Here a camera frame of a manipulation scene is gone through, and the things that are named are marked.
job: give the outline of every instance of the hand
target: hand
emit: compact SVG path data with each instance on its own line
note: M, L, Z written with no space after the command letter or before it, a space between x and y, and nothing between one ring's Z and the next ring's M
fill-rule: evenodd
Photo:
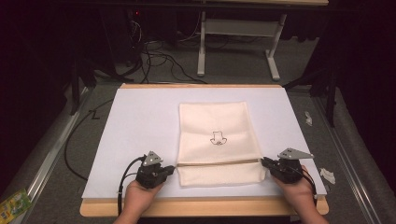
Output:
M163 183L154 189L145 189L137 181L132 181L125 193L124 206L114 224L137 223L140 216L149 209L155 195L163 187Z
M315 207L312 186L305 178L294 184L285 184L274 176L273 179L282 188L286 201L294 208L303 223L329 223Z

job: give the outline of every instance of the wooden table edge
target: wooden table edge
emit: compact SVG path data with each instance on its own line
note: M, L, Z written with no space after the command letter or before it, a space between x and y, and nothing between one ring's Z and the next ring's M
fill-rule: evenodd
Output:
M212 0L213 2L224 3L248 3L248 4L266 4L278 6L307 6L307 7L326 7L329 5L328 0Z
M125 84L120 89L153 89L153 88L282 88L280 85L264 84Z
M326 198L318 198L320 214L329 213ZM117 199L83 199L84 217L116 217ZM157 199L142 217L284 217L296 215L283 197Z

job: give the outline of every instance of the small white object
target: small white object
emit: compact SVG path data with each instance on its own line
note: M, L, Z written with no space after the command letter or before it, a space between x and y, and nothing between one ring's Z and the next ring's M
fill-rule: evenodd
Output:
M308 111L305 111L305 116L306 116L305 123L308 124L309 126L312 126L312 118L311 115L308 113Z
M324 168L320 168L320 175L327 179L330 183L335 184L334 173L327 171Z

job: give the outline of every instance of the white paper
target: white paper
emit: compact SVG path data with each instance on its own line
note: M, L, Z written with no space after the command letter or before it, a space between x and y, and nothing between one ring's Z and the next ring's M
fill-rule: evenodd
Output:
M312 126L312 118L308 111L305 111L306 120L305 123L309 126Z
M327 179L330 183L335 184L334 173L326 170L325 168L320 168L320 175Z
M248 104L253 129L262 155L277 160L288 147L309 153L288 95L282 88L164 88L119 89L100 141L87 186L82 198L117 198L120 179L134 159L156 152L163 166L176 165L179 142L178 106L180 103L240 102ZM325 195L313 160L301 160L317 185L318 195ZM137 162L131 172L137 171ZM126 186L134 175L124 181ZM158 197L227 197L271 196L282 192L271 175L258 184L182 188L178 173L168 176Z

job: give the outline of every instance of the white cloth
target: white cloth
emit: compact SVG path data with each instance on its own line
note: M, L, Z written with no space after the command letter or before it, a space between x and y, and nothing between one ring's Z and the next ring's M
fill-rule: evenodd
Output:
M180 104L177 170L181 186L263 181L265 168L246 102Z

